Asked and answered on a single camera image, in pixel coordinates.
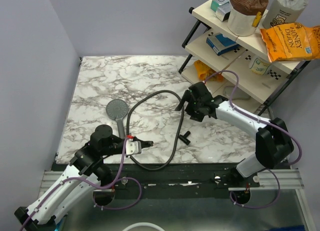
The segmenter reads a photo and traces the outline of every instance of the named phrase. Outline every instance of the white shelf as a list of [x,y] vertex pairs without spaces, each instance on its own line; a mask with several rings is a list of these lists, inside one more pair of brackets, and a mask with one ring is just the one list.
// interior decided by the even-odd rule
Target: white shelf
[[[266,10],[263,14],[263,18],[259,24],[259,27],[256,29],[255,33],[247,36],[247,37],[239,37],[231,32],[228,28],[228,21],[221,22],[217,17],[215,17],[216,13],[210,8],[212,0],[208,0],[204,4],[195,8],[192,11],[192,15],[205,23],[206,25],[213,28],[216,32],[222,33],[225,37],[237,42],[242,47],[248,49],[249,51],[255,53],[259,57],[268,60],[267,48],[266,44],[262,40],[260,34],[260,28],[262,27],[262,23],[264,17],[267,15],[268,10]],[[274,65],[284,71],[287,74],[290,74],[291,71],[299,64],[298,61],[281,61],[274,62]]]
[[202,34],[200,37],[189,43],[185,50],[196,56],[203,63],[208,65],[214,71],[221,71],[229,66],[234,60],[236,60],[246,49],[239,47],[233,51],[227,52],[221,56],[218,56],[212,48],[206,43],[207,37],[212,35],[215,31],[212,29]]
[[[273,67],[268,75],[253,73],[249,69],[249,63],[253,56],[254,53],[246,51],[230,65],[228,70],[234,71],[239,76],[239,88],[241,90],[263,104],[284,83],[288,74],[277,67]],[[236,83],[236,77],[232,73],[224,72],[222,76],[231,83]]]
[[[191,84],[201,82],[201,80],[198,79],[197,70],[194,65],[190,65],[187,69],[185,69],[182,72],[181,75]],[[206,83],[206,86],[211,91],[212,96],[215,97],[217,95],[224,96],[224,88],[226,86],[234,86],[234,85],[229,81],[224,81],[224,82],[209,81]],[[236,99],[234,100],[234,104],[251,113],[254,113],[261,105],[259,102],[257,102],[253,98],[250,98],[249,100]]]

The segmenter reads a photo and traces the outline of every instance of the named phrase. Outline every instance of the yellow label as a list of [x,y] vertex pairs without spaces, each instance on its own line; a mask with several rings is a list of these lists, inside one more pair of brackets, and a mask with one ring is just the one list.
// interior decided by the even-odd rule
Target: yellow label
[[258,27],[261,18],[262,18],[262,12],[259,11],[255,16],[255,19],[253,20],[252,27],[255,27],[255,28]]

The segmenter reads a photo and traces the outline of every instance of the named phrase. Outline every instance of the brown plastic bag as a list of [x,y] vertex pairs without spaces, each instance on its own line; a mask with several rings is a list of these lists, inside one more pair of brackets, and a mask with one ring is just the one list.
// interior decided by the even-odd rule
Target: brown plastic bag
[[270,62],[320,59],[320,26],[286,23],[260,29]]

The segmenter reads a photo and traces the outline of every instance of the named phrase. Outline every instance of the marble surface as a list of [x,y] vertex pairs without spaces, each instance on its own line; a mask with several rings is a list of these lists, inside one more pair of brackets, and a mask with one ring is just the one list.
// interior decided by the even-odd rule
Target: marble surface
[[[190,86],[178,70],[185,56],[84,57],[74,91],[56,162],[67,164],[100,124],[108,124],[118,135],[117,124],[108,118],[106,105],[124,100],[129,108],[160,90],[182,96]],[[141,163],[164,163],[171,155],[181,112],[174,111],[178,100],[163,93],[141,104],[131,116],[130,132],[154,146],[136,155]],[[172,163],[240,162],[255,151],[254,139],[224,121],[205,117],[203,122],[185,114],[181,134],[190,131],[190,145],[178,141]],[[105,160],[119,163],[120,155]],[[129,158],[125,163],[132,163]]]

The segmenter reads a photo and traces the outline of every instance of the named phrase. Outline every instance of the cable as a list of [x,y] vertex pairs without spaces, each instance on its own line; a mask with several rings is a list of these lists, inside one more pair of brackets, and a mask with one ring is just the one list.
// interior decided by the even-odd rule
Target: cable
[[137,228],[137,227],[150,227],[150,228],[153,228],[158,231],[165,231],[162,227],[160,227],[154,223],[150,223],[150,222],[137,222],[137,223],[131,224],[130,226],[126,227],[122,231],[129,231],[129,230],[131,230],[133,228]]
[[[100,190],[107,190],[107,189],[110,189],[119,179],[119,176],[121,174],[121,171],[122,171],[122,168],[123,168],[123,165],[124,165],[124,161],[125,161],[125,156],[126,156],[126,143],[127,143],[127,140],[128,138],[126,137],[123,141],[123,148],[122,148],[122,156],[121,156],[121,161],[120,161],[120,165],[119,165],[119,170],[118,170],[118,173],[116,174],[114,180],[105,185],[105,186],[99,186],[99,185],[96,185],[95,183],[93,182],[90,182],[88,180],[86,180],[85,178],[83,177],[70,177],[70,178],[66,178],[65,180],[63,180],[62,182],[63,183],[66,183],[68,181],[71,181],[71,180],[79,180],[79,181],[82,181],[82,182],[85,182],[91,186],[93,186],[94,188],[96,189],[100,189]],[[57,186],[55,186],[44,198],[43,200],[38,204],[38,206],[36,207],[37,210],[39,210],[41,208],[41,206],[45,203],[45,201],[61,186],[61,184],[57,184]],[[19,231],[23,231],[25,226],[27,225],[27,223],[32,219],[32,217],[36,214],[36,211],[33,211],[29,217],[23,222],[21,228]]]
[[216,76],[217,74],[220,74],[220,73],[223,73],[223,72],[234,74],[235,77],[236,77],[236,83],[235,83],[235,86],[234,86],[234,88],[233,88],[233,90],[232,90],[232,92],[231,92],[230,98],[229,98],[229,104],[230,104],[230,106],[231,106],[234,110],[236,110],[238,113],[240,113],[240,114],[242,114],[242,115],[244,115],[244,116],[246,116],[246,117],[248,117],[248,118],[250,118],[250,119],[252,119],[252,120],[254,120],[254,121],[258,121],[258,122],[260,122],[260,123],[262,123],[262,124],[269,125],[269,126],[275,128],[275,129],[277,129],[277,130],[280,130],[280,131],[283,132],[285,135],[287,135],[289,138],[291,138],[291,139],[296,143],[296,145],[297,145],[297,147],[298,147],[299,154],[298,154],[298,157],[296,158],[296,160],[287,163],[287,165],[290,166],[290,165],[294,165],[294,164],[298,163],[298,162],[300,161],[301,157],[302,157],[302,153],[303,153],[303,152],[302,152],[302,147],[301,147],[300,143],[298,142],[298,140],[296,140],[295,137],[293,137],[290,133],[288,133],[288,132],[287,132],[286,130],[284,130],[283,128],[281,128],[281,127],[279,127],[279,126],[277,126],[277,125],[275,125],[275,124],[273,124],[273,123],[266,122],[266,121],[263,121],[263,120],[259,120],[258,118],[254,117],[254,116],[252,116],[252,115],[250,115],[250,114],[248,114],[248,113],[246,113],[246,112],[243,112],[242,110],[238,109],[237,106],[235,106],[235,105],[232,103],[232,98],[233,98],[233,96],[234,96],[234,93],[235,93],[236,89],[237,89],[238,86],[239,86],[239,76],[238,76],[235,72],[230,71],[230,70],[222,70],[222,71],[213,73],[212,75],[210,75],[209,77],[207,77],[207,78],[204,80],[204,83],[206,83],[209,79],[211,79],[212,77]]
[[142,195],[142,187],[141,187],[141,184],[138,182],[138,180],[136,180],[135,178],[133,177],[123,177],[123,178],[120,178],[117,180],[117,182],[121,181],[121,180],[133,180],[135,181],[138,186],[139,186],[139,196],[138,198],[136,199],[136,201],[134,201],[133,203],[127,205],[127,206],[124,206],[124,207],[105,207],[105,206],[100,206],[96,203],[96,200],[95,200],[95,197],[92,196],[92,199],[93,199],[93,202],[94,202],[94,207],[98,207],[98,208],[101,208],[102,210],[125,210],[125,209],[128,209],[134,205],[136,205],[139,201],[140,201],[140,198],[141,198],[141,195]]
[[233,202],[234,205],[237,205],[237,206],[239,206],[239,207],[246,208],[246,209],[259,210],[259,209],[268,208],[268,207],[274,205],[274,204],[279,200],[280,190],[281,190],[279,179],[278,179],[278,177],[276,176],[276,174],[275,174],[274,172],[272,172],[270,169],[267,169],[267,170],[274,176],[274,178],[275,178],[275,180],[276,180],[276,183],[278,184],[278,192],[277,192],[277,194],[276,194],[275,199],[274,199],[271,203],[269,203],[269,204],[267,204],[267,205],[263,205],[263,206],[249,206],[249,205],[244,205],[244,204],[238,203],[238,202],[237,202],[236,194],[231,191],[231,192],[230,192],[230,199],[231,199],[231,201]]
[[[136,109],[136,107],[138,107],[140,104],[144,103],[145,101],[147,101],[148,99],[152,98],[153,96],[156,96],[158,94],[161,94],[161,93],[169,93],[169,94],[172,94],[174,96],[177,97],[177,99],[179,100],[179,102],[181,101],[181,98],[179,97],[178,94],[176,94],[175,92],[173,91],[170,91],[170,90],[160,90],[160,91],[157,91],[157,92],[154,92],[153,94],[145,97],[144,99],[142,99],[141,101],[139,101],[136,105],[133,106],[133,108],[129,111],[128,113],[128,117],[127,117],[127,120],[126,120],[126,134],[129,135],[130,134],[130,131],[129,131],[129,128],[130,128],[130,117],[131,117],[131,114],[133,113],[133,111]],[[175,135],[175,139],[174,139],[174,144],[173,144],[173,149],[172,149],[172,153],[171,153],[171,156],[169,157],[169,159],[167,160],[167,162],[165,162],[164,164],[162,164],[161,166],[159,167],[156,167],[156,168],[149,168],[149,167],[146,167],[144,165],[142,165],[140,162],[138,162],[138,160],[136,160],[134,157],[130,156],[130,159],[135,162],[138,166],[140,166],[141,168],[145,169],[145,170],[148,170],[148,171],[157,171],[157,170],[161,170],[163,169],[165,166],[167,166],[171,161],[172,159],[174,158],[175,156],[175,153],[176,153],[176,149],[177,149],[177,143],[178,143],[178,139],[179,139],[179,134],[180,134],[180,130],[181,130],[181,126],[182,126],[182,123],[184,121],[184,113],[185,113],[185,110],[184,108],[182,107],[182,110],[181,110],[181,118],[180,118],[180,122],[179,122],[179,125],[178,125],[178,129],[176,131],[176,135]]]

